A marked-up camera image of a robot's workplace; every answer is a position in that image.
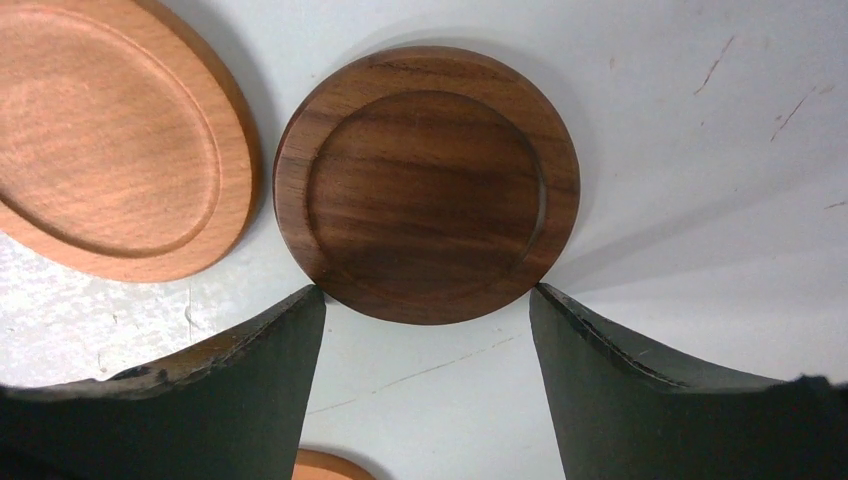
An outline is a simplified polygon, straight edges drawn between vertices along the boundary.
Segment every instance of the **wood grain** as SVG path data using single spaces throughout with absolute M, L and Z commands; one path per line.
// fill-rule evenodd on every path
M 527 292 L 559 256 L 579 203 L 554 107 L 509 67 L 412 47 L 343 68 L 295 112 L 274 197 L 300 266 L 377 318 L 445 324 Z
M 72 268 L 166 281 L 256 204 L 258 135 L 229 72 L 152 1 L 0 0 L 0 226 Z
M 300 449 L 292 480 L 374 480 L 374 477 L 344 458 Z

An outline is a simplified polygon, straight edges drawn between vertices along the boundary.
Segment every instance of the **white table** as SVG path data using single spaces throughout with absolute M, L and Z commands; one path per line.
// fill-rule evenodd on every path
M 578 225 L 547 282 L 722 365 L 848 380 L 844 2 L 165 3 L 241 84 L 267 172 L 304 96 L 365 53 L 504 61 L 559 109 L 581 163 Z M 167 284 L 93 278 L 0 237 L 0 382 L 106 378 L 308 283 L 265 185 L 238 248 Z M 563 478 L 527 310 L 433 328 L 330 305 L 303 442 L 381 480 Z

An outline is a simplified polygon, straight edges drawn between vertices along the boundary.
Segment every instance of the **round wooden disc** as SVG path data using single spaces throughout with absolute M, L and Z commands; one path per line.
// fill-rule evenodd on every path
M 554 107 L 482 55 L 389 50 L 324 81 L 295 112 L 274 172 L 280 228 L 345 305 L 454 323 L 523 295 L 556 261 L 579 202 Z
M 0 226 L 124 281 L 223 257 L 258 136 L 223 63 L 151 0 L 0 0 Z
M 292 480 L 375 480 L 353 462 L 329 453 L 298 450 Z

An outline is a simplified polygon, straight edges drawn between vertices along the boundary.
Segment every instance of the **coaster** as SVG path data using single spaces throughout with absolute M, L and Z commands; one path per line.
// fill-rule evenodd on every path
M 358 465 L 329 453 L 298 450 L 292 480 L 374 480 Z
M 527 79 L 483 55 L 410 47 L 321 83 L 283 134 L 279 226 L 309 277 L 376 318 L 498 310 L 553 265 L 577 216 L 571 138 Z
M 0 227 L 87 273 L 215 263 L 254 205 L 258 136 L 223 63 L 142 0 L 0 0 Z

